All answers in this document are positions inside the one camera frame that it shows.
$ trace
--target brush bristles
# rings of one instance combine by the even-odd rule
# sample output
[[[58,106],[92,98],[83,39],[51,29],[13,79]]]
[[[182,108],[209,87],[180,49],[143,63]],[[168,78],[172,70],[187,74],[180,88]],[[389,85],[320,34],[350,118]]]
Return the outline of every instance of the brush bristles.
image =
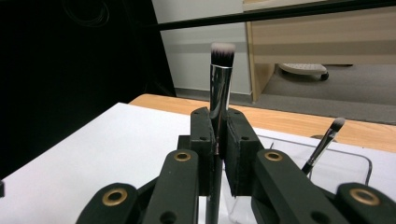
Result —
[[[235,54],[235,45],[229,43],[212,43],[213,65],[222,67],[233,67],[233,55]]]
[[[346,122],[343,118],[337,118],[332,122],[332,126],[330,127],[332,130],[338,132],[343,127],[344,123]]]

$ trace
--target white surface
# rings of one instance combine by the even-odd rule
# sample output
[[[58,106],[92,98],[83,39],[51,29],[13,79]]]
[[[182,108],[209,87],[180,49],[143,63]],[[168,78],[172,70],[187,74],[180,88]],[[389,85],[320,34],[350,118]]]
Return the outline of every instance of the white surface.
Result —
[[[243,12],[240,0],[153,0],[158,23],[184,21]],[[161,31],[176,88],[209,91],[210,45],[236,45],[231,92],[251,93],[248,46],[244,23]]]
[[[265,147],[271,141],[281,147],[278,143],[284,139],[304,143],[303,147],[318,143],[291,134],[255,131]],[[0,199],[0,223],[75,223],[102,187],[120,182],[139,188],[156,177],[167,153],[177,148],[181,134],[190,134],[189,116],[116,104],[4,179],[6,197]],[[331,148],[370,158],[374,164],[371,186],[396,199],[394,153],[335,143]],[[227,215],[221,198],[219,223],[231,223]],[[204,223],[205,198],[200,198],[199,216]]]

